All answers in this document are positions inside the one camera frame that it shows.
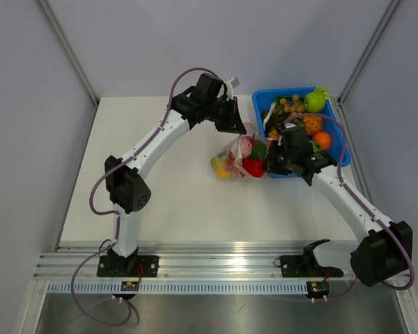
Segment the purple toy onion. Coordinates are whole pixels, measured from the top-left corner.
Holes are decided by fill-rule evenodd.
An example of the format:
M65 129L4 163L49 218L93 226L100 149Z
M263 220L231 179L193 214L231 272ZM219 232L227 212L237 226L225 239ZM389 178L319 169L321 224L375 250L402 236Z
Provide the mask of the purple toy onion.
M238 141L238 152L242 159L250 157L254 148L254 139L250 136L242 136Z

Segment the clear zip top bag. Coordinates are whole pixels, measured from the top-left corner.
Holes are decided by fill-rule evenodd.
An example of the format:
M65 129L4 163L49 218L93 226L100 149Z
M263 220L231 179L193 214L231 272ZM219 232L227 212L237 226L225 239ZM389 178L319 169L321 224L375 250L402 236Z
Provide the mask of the clear zip top bag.
M220 179L241 177L259 180L267 177L265 162L269 140L250 122L244 124L246 134L240 134L211 160L215 175Z

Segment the yellow toy mango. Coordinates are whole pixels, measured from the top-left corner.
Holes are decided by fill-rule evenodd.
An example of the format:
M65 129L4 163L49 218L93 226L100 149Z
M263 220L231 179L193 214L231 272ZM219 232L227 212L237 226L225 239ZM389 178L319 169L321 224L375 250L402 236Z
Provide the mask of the yellow toy mango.
M210 160L212 169L220 179L231 178L231 172L226 167L226 160L223 157L215 156Z

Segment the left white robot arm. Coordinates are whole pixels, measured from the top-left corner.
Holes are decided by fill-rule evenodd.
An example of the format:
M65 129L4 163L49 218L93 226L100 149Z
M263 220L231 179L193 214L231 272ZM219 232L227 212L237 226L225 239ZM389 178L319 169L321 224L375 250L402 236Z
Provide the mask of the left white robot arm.
M219 132L245 134L234 95L238 84L235 77L221 80L215 74L201 74L195 85L169 96L163 118L140 143L119 159L107 158L105 186L116 213L115 241L107 252L112 272L128 277L136 270L141 227L139 212L151 197L146 178L160 157L203 121L213 122Z

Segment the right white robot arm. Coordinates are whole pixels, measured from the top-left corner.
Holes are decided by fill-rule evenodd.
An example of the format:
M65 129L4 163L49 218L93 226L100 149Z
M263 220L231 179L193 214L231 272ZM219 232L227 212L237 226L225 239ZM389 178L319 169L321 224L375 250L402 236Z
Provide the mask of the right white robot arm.
M393 222L376 209L341 175L339 163L326 151L315 152L303 127L283 130L272 141L265 164L274 174L294 174L323 195L341 215L356 238L355 243L322 239L304 247L302 267L317 276L325 269L351 271L367 287L387 283L403 272L415 279L412 264L412 228Z

